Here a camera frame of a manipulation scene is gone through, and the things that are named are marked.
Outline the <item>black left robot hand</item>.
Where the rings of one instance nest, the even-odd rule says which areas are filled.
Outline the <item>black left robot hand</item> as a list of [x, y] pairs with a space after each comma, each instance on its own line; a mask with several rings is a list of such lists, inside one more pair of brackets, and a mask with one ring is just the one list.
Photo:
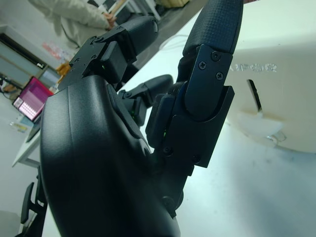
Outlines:
[[178, 237], [176, 209], [195, 166], [207, 167], [234, 97], [225, 85], [241, 0], [210, 0], [165, 75], [119, 90], [158, 36], [151, 16], [91, 37], [44, 106], [40, 170], [63, 237]]

